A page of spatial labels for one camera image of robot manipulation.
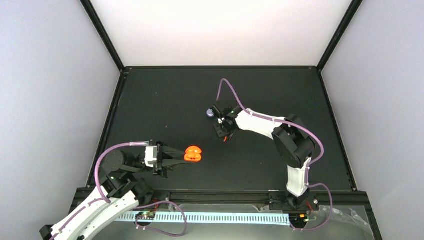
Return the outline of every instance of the black mat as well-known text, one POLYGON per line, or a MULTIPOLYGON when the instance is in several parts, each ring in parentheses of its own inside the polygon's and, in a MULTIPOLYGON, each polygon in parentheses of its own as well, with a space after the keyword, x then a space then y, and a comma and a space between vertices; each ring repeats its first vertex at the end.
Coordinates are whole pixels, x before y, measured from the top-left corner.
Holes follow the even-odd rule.
MULTIPOLYGON (((300 116, 325 146, 324 157, 311 168, 309 182, 325 183, 331 191, 351 190, 314 68, 133 68, 127 75, 107 147, 153 139, 176 149, 195 145, 203 150, 200 162, 169 172, 168 179, 144 173, 154 189, 285 190, 287 167, 271 139, 249 131, 236 132, 228 143, 216 136, 206 110, 216 100, 222 78, 232 83, 246 108, 271 116, 300 116)), ((236 105, 226 85, 221 98, 236 105)), ((123 150, 138 154, 143 148, 123 150)))

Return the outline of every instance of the black metal frame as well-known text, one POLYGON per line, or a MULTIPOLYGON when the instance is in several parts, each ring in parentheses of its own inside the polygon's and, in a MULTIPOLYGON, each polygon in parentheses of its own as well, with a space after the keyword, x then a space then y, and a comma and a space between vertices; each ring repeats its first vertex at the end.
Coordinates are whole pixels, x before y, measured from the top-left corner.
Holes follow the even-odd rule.
MULTIPOLYGON (((107 119, 103 128, 103 132, 101 134, 100 142, 95 154, 94 162, 91 167, 91 171, 87 181, 87 187, 78 188, 75 197, 73 199, 70 212, 74 210, 79 203, 81 203, 88 195, 93 191, 93 174, 94 167, 96 164, 96 160, 99 158, 101 153, 106 149, 107 139, 109 137, 110 128, 113 124, 114 116, 118 107, 119 99, 121 97, 122 91, 124 89, 127 74, 131 68, 164 68, 161 66, 158 67, 143 67, 143 66, 134 66, 134 67, 125 67, 122 63, 114 45, 112 44, 111 39, 109 38, 105 27, 103 26, 99 16, 97 15, 93 4, 90 0, 80 0, 82 5, 84 6, 88 16, 93 22, 97 32, 99 33, 101 39, 103 40, 107 50, 109 51, 111 57, 113 58, 117 68, 121 72, 119 76, 119 81, 113 95, 112 103, 109 109, 109 113, 107 115, 107 119)), ((366 192, 357 191, 357 185, 352 173, 351 166, 349 164, 348 157, 346 155, 346 150, 344 148, 342 138, 339 132, 339 128, 336 123, 336 119, 334 116, 334 112, 330 103, 330 99, 327 93, 327 89, 321 75, 322 70, 324 69, 326 63, 330 59, 333 51, 335 50, 337 44, 339 43, 343 33, 346 31, 349 23, 357 12, 363 0, 352 0, 349 8, 343 16, 337 30, 335 31, 330 43, 328 44, 324 54, 322 55, 318 65, 316 66, 316 71, 318 73, 318 77, 322 84, 322 88, 324 90, 325 98, 327 100, 327 104, 330 108, 330 114, 333 120, 334 127, 337 132, 338 141, 342 147, 342 152, 344 156, 344 161, 347 167, 347 176, 352 186, 352 191, 349 192, 332 192, 333 204, 335 206, 364 206, 369 223, 371 225, 372 231, 374 233, 374 238, 376 240, 382 240, 382 235, 377 225, 376 218, 373 213, 373 209, 371 207, 370 201, 368 199, 368 195, 366 192)), ((225 68, 234 68, 234 66, 225 66, 225 68)), ((290 68, 315 68, 314 66, 293 66, 290 68)), ((269 200, 272 193, 267 191, 255 191, 255 192, 234 192, 234 191, 175 191, 175 190, 157 190, 155 191, 157 194, 167 196, 171 201, 177 204, 252 204, 252 205, 261 205, 264 201, 269 200)), ((312 194, 316 195, 316 198, 319 199, 320 205, 329 205, 330 200, 327 192, 325 191, 311 191, 312 194)))

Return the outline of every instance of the gray wall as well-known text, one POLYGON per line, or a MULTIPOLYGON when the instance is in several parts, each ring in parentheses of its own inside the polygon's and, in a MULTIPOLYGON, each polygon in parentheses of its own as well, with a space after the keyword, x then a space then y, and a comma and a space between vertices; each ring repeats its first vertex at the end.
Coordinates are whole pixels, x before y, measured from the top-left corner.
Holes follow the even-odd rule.
POLYGON ((0 3, 0 239, 67 215, 118 77, 80 1, 0 3))
POLYGON ((323 71, 385 240, 422 239, 424 3, 363 1, 323 71))

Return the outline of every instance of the white backdrop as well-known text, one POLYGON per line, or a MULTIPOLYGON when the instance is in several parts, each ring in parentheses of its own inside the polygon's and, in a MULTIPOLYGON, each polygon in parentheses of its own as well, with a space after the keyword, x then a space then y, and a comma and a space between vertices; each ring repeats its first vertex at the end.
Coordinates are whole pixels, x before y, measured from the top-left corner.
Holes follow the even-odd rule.
POLYGON ((351 0, 92 0, 125 66, 316 66, 351 0))

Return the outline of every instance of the black frame post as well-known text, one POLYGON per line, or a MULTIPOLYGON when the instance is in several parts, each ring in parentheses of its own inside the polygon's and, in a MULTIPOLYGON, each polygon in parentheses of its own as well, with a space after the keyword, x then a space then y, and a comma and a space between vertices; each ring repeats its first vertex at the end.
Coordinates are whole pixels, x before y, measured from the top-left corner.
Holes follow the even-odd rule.
POLYGON ((346 13, 344 14, 340 24, 338 25, 334 35, 332 36, 331 41, 327 46, 327 49, 325 49, 321 60, 319 60, 319 63, 316 66, 318 72, 322 72, 322 70, 326 66, 326 63, 330 59, 332 53, 334 52, 334 49, 336 49, 337 44, 339 43, 340 39, 343 36, 343 33, 345 33, 346 29, 351 23, 351 20, 354 18, 354 15, 359 9, 359 6, 361 5, 362 1, 363 0, 352 0, 352 2, 350 3, 349 8, 347 8, 346 13))
POLYGON ((112 44, 111 39, 109 38, 108 33, 106 32, 105 27, 103 26, 102 22, 100 21, 99 15, 97 15, 96 10, 94 9, 94 6, 90 0, 81 0, 82 5, 85 8, 85 11, 87 12, 88 16, 90 17, 92 23, 95 26, 95 29, 97 30, 98 34, 101 37, 101 40, 103 41, 104 45, 106 46, 107 50, 110 53, 110 56, 112 56, 113 61, 115 62, 118 70, 122 72, 125 68, 124 64, 121 61, 121 58, 118 55, 117 50, 115 49, 114 45, 112 44))

